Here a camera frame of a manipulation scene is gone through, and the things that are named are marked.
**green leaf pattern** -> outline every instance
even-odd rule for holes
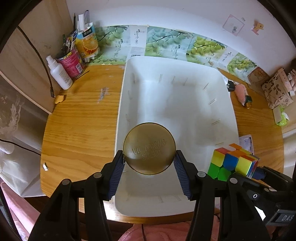
[[[95,31],[101,52],[88,64],[125,64],[131,48],[129,26],[99,27]],[[222,68],[245,81],[248,81],[247,75],[257,67],[240,53],[225,66],[227,63],[221,64],[220,58],[229,54],[230,47],[205,36],[161,27],[147,28],[144,50],[145,56],[180,59]]]

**white plastic bin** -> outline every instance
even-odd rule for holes
[[[115,152],[143,122],[166,127],[188,162],[207,172],[213,150],[239,143],[233,106],[223,75],[207,66],[157,57],[132,57],[124,72]],[[172,164],[157,175],[125,165],[115,207],[126,216],[155,217],[194,210]]]

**white spray bottle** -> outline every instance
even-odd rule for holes
[[[73,81],[67,74],[64,67],[51,56],[47,56],[46,60],[48,62],[48,67],[50,68],[50,74],[52,77],[64,90],[69,89],[73,84]]]

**rubik's cube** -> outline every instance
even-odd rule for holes
[[[223,147],[214,150],[207,172],[208,175],[221,181],[227,181],[234,172],[251,178],[258,165],[259,158],[237,144],[230,144],[229,146],[235,148],[235,151]]]

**pencil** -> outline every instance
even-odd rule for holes
[[[73,32],[76,30],[76,14],[74,13],[74,18],[73,18]]]

